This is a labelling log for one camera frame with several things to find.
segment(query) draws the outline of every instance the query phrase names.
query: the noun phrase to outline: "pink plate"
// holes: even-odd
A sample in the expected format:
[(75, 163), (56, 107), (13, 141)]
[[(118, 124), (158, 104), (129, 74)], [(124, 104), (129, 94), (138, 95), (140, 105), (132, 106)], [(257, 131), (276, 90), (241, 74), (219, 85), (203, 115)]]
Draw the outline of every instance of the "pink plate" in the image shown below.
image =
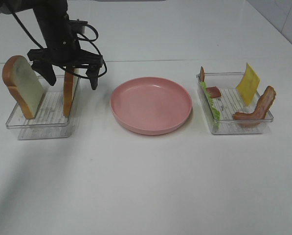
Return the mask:
[(185, 123), (192, 109), (189, 93), (165, 78), (141, 77), (118, 86), (110, 98), (116, 120), (130, 131), (161, 135)]

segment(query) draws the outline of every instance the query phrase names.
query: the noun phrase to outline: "bread slice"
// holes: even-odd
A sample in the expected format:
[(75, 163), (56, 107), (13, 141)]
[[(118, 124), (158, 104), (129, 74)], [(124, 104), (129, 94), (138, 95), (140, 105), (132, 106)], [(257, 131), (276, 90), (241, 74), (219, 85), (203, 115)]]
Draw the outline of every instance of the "bread slice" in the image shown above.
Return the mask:
[[(67, 70), (78, 73), (78, 69), (67, 67)], [(77, 76), (65, 72), (63, 84), (63, 115), (66, 117), (69, 116), (69, 113), (71, 111), (77, 79)]]
[(19, 104), (24, 117), (33, 119), (42, 100), (44, 88), (28, 61), (21, 55), (12, 56), (3, 66), (2, 79)]

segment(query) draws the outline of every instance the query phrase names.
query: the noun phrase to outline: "plate rim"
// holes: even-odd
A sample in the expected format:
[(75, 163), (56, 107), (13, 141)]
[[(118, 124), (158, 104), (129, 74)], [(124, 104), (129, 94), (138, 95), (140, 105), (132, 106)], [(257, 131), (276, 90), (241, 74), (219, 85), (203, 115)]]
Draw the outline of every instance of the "plate rim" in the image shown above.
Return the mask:
[[(166, 82), (169, 82), (169, 83), (173, 83), (175, 85), (177, 85), (178, 87), (181, 88), (181, 90), (186, 94), (186, 96), (188, 97), (188, 100), (189, 100), (189, 103), (190, 103), (190, 108), (189, 108), (189, 111), (188, 113), (186, 114), (185, 118), (182, 119), (182, 121), (178, 122), (177, 124), (173, 125), (173, 126), (170, 126), (169, 128), (163, 128), (163, 129), (143, 129), (143, 128), (140, 128), (140, 127), (136, 127), (136, 126), (133, 126), (131, 124), (128, 124), (127, 122), (123, 121), (118, 115), (117, 113), (114, 111), (113, 107), (112, 107), (112, 100), (114, 100), (114, 96), (115, 96), (115, 92), (120, 89), (122, 86), (124, 86), (125, 84), (127, 83), (131, 83), (133, 81), (136, 81), (136, 80), (141, 80), (141, 79), (145, 79), (145, 78), (154, 78), (154, 79), (158, 79), (158, 80), (164, 80)], [(192, 98), (189, 94), (189, 92), (187, 91), (187, 89), (185, 89), (184, 86), (182, 86), (181, 84), (175, 82), (175, 81), (172, 81), (170, 79), (167, 79), (167, 78), (163, 78), (163, 77), (157, 77), (157, 76), (143, 76), (143, 77), (137, 77), (137, 78), (133, 78), (133, 79), (130, 79), (126, 82), (123, 82), (121, 83), (120, 85), (118, 85), (112, 92), (111, 94), (111, 97), (110, 97), (110, 100), (109, 100), (109, 103), (110, 103), (110, 108), (111, 108), (111, 111), (112, 111), (112, 114), (115, 116), (115, 119), (120, 122), (120, 124), (123, 126), (123, 124), (125, 125), (124, 127), (130, 131), (133, 131), (128, 127), (131, 127), (135, 130), (140, 130), (140, 131), (144, 131), (144, 132), (162, 132), (162, 131), (165, 131), (167, 130), (167, 132), (163, 132), (162, 134), (167, 134), (169, 132), (172, 132), (174, 130), (176, 130), (177, 128), (181, 127), (188, 119), (188, 117), (190, 116), (191, 112), (192, 112), (192, 109), (193, 109), (193, 101), (192, 101)]]

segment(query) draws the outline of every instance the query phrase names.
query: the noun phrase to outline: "cheese slice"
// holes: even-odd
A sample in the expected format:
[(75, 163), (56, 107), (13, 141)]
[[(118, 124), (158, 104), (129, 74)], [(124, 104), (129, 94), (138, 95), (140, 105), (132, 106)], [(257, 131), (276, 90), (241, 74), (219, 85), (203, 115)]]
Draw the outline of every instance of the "cheese slice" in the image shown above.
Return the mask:
[(243, 79), (240, 81), (236, 90), (238, 90), (240, 96), (242, 97), (244, 103), (248, 106), (254, 94), (257, 92), (257, 88), (260, 83), (260, 78), (252, 69), (252, 67), (247, 63), (246, 71)]

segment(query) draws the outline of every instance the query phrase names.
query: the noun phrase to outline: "food container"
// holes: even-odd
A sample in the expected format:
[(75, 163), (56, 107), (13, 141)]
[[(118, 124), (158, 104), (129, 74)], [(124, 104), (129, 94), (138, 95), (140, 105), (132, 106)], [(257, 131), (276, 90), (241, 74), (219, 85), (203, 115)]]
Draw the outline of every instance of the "food container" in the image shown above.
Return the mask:
[(26, 119), (21, 108), (16, 104), (6, 122), (6, 128), (12, 130), (18, 140), (38, 140), (69, 137), (78, 124), (76, 115), (79, 100), (79, 79), (75, 88), (74, 98), (69, 117), (63, 115), (63, 83), (64, 76), (57, 76), (52, 87), (39, 77), (45, 94), (34, 119)]
[(273, 115), (267, 112), (265, 119), (259, 120), (234, 120), (235, 112), (252, 113), (260, 98), (258, 92), (254, 95), (252, 102), (246, 106), (236, 90), (236, 86), (242, 80), (242, 72), (205, 73), (207, 87), (216, 86), (222, 96), (213, 99), (214, 107), (220, 112), (220, 118), (216, 119), (211, 111), (208, 99), (198, 79), (198, 94), (210, 129), (214, 135), (227, 134), (260, 134), (268, 130), (268, 123), (273, 121)]

